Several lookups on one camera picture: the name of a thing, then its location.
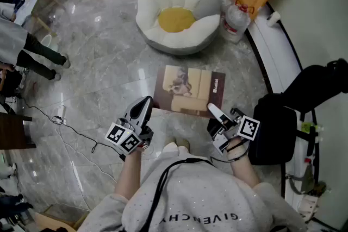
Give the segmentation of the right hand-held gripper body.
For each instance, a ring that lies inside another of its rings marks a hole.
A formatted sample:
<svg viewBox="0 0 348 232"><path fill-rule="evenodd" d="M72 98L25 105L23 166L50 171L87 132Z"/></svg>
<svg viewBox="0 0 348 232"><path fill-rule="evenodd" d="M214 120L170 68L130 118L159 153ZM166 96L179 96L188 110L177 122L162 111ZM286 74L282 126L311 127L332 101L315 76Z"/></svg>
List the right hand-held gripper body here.
<svg viewBox="0 0 348 232"><path fill-rule="evenodd" d="M222 155L231 140L241 138L241 143L253 141L256 138L260 122L245 115L234 120L226 115L210 119L207 131L212 137L213 146Z"/></svg>

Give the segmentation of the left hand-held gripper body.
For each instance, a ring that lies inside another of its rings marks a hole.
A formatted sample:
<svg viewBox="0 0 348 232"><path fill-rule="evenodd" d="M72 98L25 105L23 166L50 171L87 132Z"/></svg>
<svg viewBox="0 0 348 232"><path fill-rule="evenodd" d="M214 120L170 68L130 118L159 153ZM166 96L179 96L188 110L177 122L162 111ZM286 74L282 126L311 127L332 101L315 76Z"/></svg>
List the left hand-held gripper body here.
<svg viewBox="0 0 348 232"><path fill-rule="evenodd" d="M105 139L112 143L118 152L128 155L138 147L150 145L153 131L146 121L118 118L108 129Z"/></svg>

